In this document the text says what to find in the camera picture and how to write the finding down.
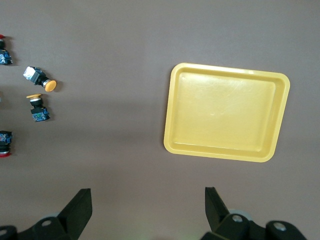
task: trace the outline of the gray table surface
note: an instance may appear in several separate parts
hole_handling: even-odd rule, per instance
[[[2,0],[0,225],[20,231],[91,188],[81,240],[198,240],[209,231],[204,189],[256,223],[320,226],[318,0]],[[266,163],[175,155],[163,145],[172,68],[182,62],[279,72],[291,88]],[[57,79],[45,93],[27,66]],[[52,119],[34,123],[27,95]]]

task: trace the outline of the yellow cap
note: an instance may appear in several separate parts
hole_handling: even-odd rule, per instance
[[[56,88],[56,86],[57,86],[57,82],[55,80],[51,80],[51,81],[46,83],[46,85],[44,87],[44,90],[46,92],[51,92]]]
[[[33,95],[29,95],[26,96],[27,99],[37,99],[41,96],[42,94],[38,93],[38,94],[33,94]]]

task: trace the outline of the rectangular tray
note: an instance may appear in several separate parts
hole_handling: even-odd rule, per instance
[[[180,63],[171,73],[164,146],[173,154],[266,162],[289,88],[282,73]]]

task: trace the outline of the yellow plastic tray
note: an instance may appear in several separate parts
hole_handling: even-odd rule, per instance
[[[289,88],[282,73],[180,63],[171,73],[164,146],[173,154],[266,162]]]

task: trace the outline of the yellow tray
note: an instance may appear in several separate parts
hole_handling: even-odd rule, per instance
[[[281,73],[180,63],[171,73],[164,146],[173,154],[266,162],[289,88]]]

